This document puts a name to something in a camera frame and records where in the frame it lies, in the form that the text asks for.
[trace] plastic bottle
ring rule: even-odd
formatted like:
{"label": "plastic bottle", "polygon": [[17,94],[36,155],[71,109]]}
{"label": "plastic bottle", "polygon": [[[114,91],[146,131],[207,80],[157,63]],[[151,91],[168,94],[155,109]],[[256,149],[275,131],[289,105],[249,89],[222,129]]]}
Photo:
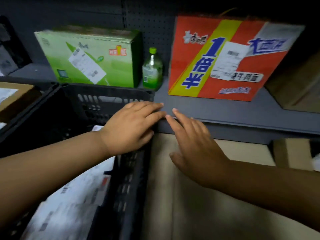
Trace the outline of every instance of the plastic bottle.
{"label": "plastic bottle", "polygon": [[162,61],[157,55],[157,48],[150,47],[149,57],[143,63],[143,87],[158,90],[162,85]]}

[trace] green bottle cap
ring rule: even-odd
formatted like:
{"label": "green bottle cap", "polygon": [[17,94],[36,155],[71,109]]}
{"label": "green bottle cap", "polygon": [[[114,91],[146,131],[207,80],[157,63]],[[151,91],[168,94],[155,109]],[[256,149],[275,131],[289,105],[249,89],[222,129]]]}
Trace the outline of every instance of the green bottle cap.
{"label": "green bottle cap", "polygon": [[157,48],[155,48],[155,47],[150,47],[150,48],[149,48],[149,52],[150,52],[150,54],[155,54],[155,53],[157,53]]}

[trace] beige floor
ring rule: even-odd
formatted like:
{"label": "beige floor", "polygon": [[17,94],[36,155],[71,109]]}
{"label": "beige floor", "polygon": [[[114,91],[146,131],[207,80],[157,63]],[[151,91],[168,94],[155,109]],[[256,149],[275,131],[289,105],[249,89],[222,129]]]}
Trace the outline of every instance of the beige floor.
{"label": "beige floor", "polygon": [[[265,145],[216,141],[232,160],[274,166]],[[171,162],[169,153],[177,150],[174,135],[155,135],[142,239],[320,239],[296,221],[197,185]]]}

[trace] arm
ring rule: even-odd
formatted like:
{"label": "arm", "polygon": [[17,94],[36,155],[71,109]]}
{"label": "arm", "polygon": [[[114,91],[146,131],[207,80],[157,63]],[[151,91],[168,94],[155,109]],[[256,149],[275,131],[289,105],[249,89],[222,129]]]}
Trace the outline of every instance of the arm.
{"label": "arm", "polygon": [[100,130],[0,159],[0,227],[103,160],[139,149],[163,104],[133,102]]}
{"label": "arm", "polygon": [[260,206],[320,231],[320,174],[231,161],[206,126],[173,109],[169,115],[181,153],[173,163],[198,184]]}

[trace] black plastic crate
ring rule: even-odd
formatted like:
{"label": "black plastic crate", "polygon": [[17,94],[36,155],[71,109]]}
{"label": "black plastic crate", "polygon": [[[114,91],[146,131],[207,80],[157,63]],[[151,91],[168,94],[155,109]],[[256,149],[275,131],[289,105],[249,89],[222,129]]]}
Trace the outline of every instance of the black plastic crate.
{"label": "black plastic crate", "polygon": [[[91,131],[127,103],[153,98],[154,91],[146,89],[61,84],[0,137],[0,158]],[[116,157],[107,197],[96,212],[88,239],[139,238],[150,149],[148,143]],[[2,239],[19,239],[35,208],[19,219],[19,226],[15,222],[7,229]]]}
{"label": "black plastic crate", "polygon": [[36,106],[42,99],[44,99],[48,94],[50,94],[54,89],[56,89],[59,84],[57,82],[50,82],[47,80],[37,80],[21,77],[9,77],[0,76],[0,82],[6,83],[19,83],[19,84],[31,84],[34,85],[35,89],[42,93],[42,96],[37,98],[33,103],[27,106],[22,112],[17,114],[9,123],[7,123],[2,129],[0,129],[0,137],[8,129],[13,127],[20,119],[22,119],[34,106]]}

